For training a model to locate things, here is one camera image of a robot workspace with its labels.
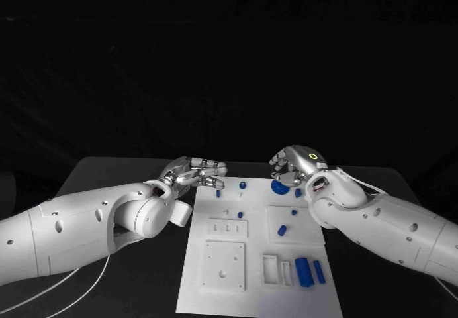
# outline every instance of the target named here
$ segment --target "black table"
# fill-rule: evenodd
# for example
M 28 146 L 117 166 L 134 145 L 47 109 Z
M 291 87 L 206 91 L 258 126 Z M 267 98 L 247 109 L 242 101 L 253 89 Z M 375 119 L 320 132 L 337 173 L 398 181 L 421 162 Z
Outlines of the black table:
M 166 159 L 88 157 L 77 165 L 58 196 L 155 179 L 169 162 Z M 237 177 L 270 178 L 273 172 L 267 163 L 228 162 L 228 168 L 228 176 Z M 407 181 L 394 169 L 342 168 L 391 195 L 418 203 Z M 193 205 L 195 196 L 196 188 L 192 188 L 182 200 Z M 129 245 L 111 255 L 98 285 L 58 317 L 209 317 L 175 313 L 191 223 L 192 220 L 185 228 L 170 223 L 156 238 Z M 458 302 L 431 276 L 382 259 L 337 229 L 323 231 L 346 318 L 458 316 Z M 48 294 L 2 318 L 42 318 L 64 309 L 94 284 L 104 264 L 106 259 L 80 269 Z M 68 274 L 0 286 L 0 310 L 35 296 Z

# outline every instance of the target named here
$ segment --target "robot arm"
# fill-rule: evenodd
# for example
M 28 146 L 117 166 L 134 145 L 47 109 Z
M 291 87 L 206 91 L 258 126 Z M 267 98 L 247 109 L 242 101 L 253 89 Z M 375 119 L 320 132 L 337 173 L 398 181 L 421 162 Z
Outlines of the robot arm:
M 306 183 L 310 212 L 325 228 L 337 228 L 385 259 L 458 286 L 458 226 L 450 220 L 386 193 L 369 195 L 309 147 L 287 147 L 271 164 L 286 186 Z M 290 171 L 281 174 L 286 164 Z
M 173 222 L 185 226 L 192 207 L 178 200 L 191 185 L 225 187 L 224 162 L 182 157 L 159 180 L 74 193 L 0 221 L 0 286 L 68 272 L 129 244 L 153 238 Z

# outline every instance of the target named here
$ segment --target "blue cylinder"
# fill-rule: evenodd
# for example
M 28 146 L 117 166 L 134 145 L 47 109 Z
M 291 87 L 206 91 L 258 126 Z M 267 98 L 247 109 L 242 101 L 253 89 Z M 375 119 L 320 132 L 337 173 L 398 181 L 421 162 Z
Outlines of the blue cylinder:
M 287 232 L 287 225 L 283 225 L 280 226 L 280 229 L 278 229 L 278 235 L 283 237 L 286 232 Z
M 323 275 L 323 270 L 322 270 L 322 266 L 320 266 L 320 261 L 314 260 L 313 261 L 313 265 L 316 267 L 320 284 L 325 284 L 327 281 L 325 280 L 325 275 Z
M 316 285 L 313 281 L 313 272 L 310 270 L 309 260 L 306 257 L 297 258 L 294 260 L 296 270 L 299 271 L 299 281 L 303 287 L 312 287 Z
M 273 188 L 273 191 L 277 194 L 287 194 L 290 192 L 290 188 L 286 185 L 283 185 L 277 180 L 273 180 L 270 187 Z

